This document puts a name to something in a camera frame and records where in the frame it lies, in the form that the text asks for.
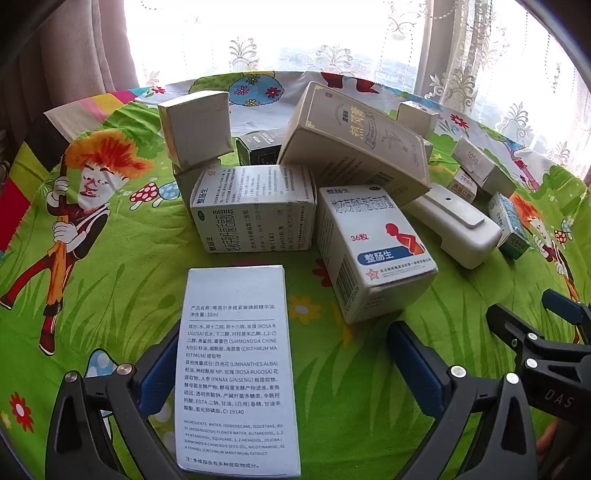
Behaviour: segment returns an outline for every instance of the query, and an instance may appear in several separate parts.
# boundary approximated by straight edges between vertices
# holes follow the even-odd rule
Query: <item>red star logo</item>
[[[372,270],[371,268],[366,273],[366,275],[369,277],[370,280],[377,280],[379,278],[378,277],[378,271],[377,270]]]

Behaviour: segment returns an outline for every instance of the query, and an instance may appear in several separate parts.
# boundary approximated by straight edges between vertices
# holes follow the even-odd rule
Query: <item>white plastic device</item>
[[[501,229],[484,213],[438,184],[404,205],[410,213],[441,237],[441,249],[462,267],[476,268],[496,248]]]

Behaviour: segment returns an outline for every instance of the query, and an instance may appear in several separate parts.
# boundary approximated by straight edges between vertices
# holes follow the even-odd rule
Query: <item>cartoon mushroom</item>
[[[566,221],[566,219],[563,219],[563,220],[562,220],[562,225],[561,225],[561,228],[562,228],[562,231],[563,231],[564,233],[566,233],[566,236],[568,236],[568,237],[569,237],[569,240],[572,240],[572,239],[573,239],[573,233],[572,233],[572,231],[570,230],[570,225],[569,225],[569,223]]]
[[[154,200],[154,203],[152,204],[152,207],[156,208],[158,205],[160,205],[160,203],[162,203],[163,200],[174,200],[177,199],[180,195],[181,192],[178,189],[178,185],[177,185],[177,181],[172,181],[170,183],[167,183],[166,185],[162,185],[159,189],[158,189],[158,193],[160,194],[160,198],[157,198]]]
[[[129,196],[130,202],[135,202],[131,207],[130,210],[135,210],[139,207],[139,204],[142,202],[151,202],[158,196],[158,186],[151,181],[147,183],[142,188],[140,188],[137,192],[133,193]]]
[[[566,247],[564,246],[566,243],[566,233],[564,233],[562,230],[554,230],[554,237],[556,240],[558,240],[558,243],[562,245],[562,249],[566,250]]]

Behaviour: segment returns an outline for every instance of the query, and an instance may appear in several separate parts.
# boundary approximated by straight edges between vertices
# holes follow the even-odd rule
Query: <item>blue egg print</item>
[[[283,87],[270,75],[246,74],[228,89],[230,101],[236,105],[259,106],[276,102],[283,95]]]

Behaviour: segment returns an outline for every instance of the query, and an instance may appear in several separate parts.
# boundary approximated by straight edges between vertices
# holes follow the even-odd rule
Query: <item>small blue box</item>
[[[499,250],[507,257],[517,260],[530,247],[530,244],[513,203],[497,192],[488,203],[488,212],[489,217],[501,227],[503,232],[499,240]]]

